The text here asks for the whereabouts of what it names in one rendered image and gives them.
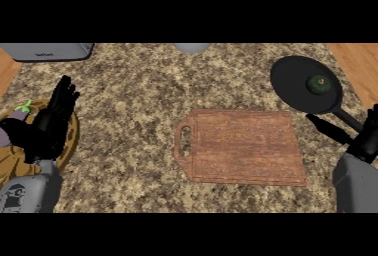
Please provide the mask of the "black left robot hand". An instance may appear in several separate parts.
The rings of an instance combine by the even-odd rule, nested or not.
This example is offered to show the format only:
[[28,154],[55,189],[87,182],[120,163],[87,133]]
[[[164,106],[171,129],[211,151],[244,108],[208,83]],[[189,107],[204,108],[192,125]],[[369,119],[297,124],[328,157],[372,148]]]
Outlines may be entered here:
[[38,160],[55,160],[63,151],[68,122],[74,113],[80,92],[63,75],[34,121],[28,124],[16,117],[0,120],[0,147],[13,145],[24,149],[24,162],[34,164]]

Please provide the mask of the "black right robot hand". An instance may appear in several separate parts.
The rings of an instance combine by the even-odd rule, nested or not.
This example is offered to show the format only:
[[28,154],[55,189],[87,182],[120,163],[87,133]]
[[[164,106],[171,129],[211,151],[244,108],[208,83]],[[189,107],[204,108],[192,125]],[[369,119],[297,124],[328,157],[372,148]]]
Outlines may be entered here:
[[378,104],[368,110],[363,129],[356,138],[351,138],[340,127],[320,119],[316,115],[307,114],[306,118],[312,121],[317,131],[323,135],[340,144],[348,144],[348,154],[366,163],[374,162],[378,157]]

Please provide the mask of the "dark green squash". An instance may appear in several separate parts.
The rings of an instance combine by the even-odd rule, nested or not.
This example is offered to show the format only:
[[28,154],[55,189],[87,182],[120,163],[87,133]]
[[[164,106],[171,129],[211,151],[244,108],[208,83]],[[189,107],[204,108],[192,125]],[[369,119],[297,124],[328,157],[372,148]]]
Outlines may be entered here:
[[331,81],[323,75],[313,75],[307,78],[306,88],[314,95],[325,95],[331,91]]

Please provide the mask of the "black frying pan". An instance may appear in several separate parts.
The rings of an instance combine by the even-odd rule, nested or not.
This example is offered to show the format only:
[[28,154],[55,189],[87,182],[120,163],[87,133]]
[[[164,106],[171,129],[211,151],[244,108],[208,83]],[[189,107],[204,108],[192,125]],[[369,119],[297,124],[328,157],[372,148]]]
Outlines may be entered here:
[[295,110],[309,114],[332,113],[356,132],[362,131],[362,123],[341,108],[338,77],[317,60],[282,57],[270,69],[270,83],[279,98]]

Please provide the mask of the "brown wooden cutting board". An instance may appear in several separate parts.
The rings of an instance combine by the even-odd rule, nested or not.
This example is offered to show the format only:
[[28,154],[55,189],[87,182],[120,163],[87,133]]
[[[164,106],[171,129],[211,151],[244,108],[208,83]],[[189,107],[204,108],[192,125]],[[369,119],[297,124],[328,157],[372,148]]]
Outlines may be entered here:
[[307,184],[289,112],[195,109],[177,127],[190,129],[189,155],[174,157],[190,181]]

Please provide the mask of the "purple eggplant with green stem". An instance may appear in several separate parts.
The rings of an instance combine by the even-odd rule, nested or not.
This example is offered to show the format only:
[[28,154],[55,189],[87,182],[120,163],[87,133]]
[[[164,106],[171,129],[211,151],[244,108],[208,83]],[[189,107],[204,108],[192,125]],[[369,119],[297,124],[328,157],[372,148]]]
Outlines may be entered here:
[[[31,114],[32,110],[31,110],[31,105],[32,101],[28,101],[24,105],[18,106],[13,109],[13,112],[10,113],[10,117],[25,121],[28,115]],[[6,131],[0,128],[0,147],[7,147],[10,145],[10,139],[9,136],[6,134]]]

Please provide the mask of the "grey flat appliance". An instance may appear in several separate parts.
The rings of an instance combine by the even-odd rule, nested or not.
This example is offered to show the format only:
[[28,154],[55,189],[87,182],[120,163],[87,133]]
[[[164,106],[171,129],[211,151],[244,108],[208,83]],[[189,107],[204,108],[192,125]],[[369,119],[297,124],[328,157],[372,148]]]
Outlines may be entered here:
[[0,43],[0,48],[18,62],[86,60],[93,43]]

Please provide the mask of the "pale grey rounded object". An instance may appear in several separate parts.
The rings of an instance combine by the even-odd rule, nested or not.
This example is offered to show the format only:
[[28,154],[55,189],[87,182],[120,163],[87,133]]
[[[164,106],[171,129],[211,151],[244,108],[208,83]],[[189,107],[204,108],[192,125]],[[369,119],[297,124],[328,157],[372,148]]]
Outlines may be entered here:
[[186,54],[196,54],[208,49],[210,43],[174,43],[174,47]]

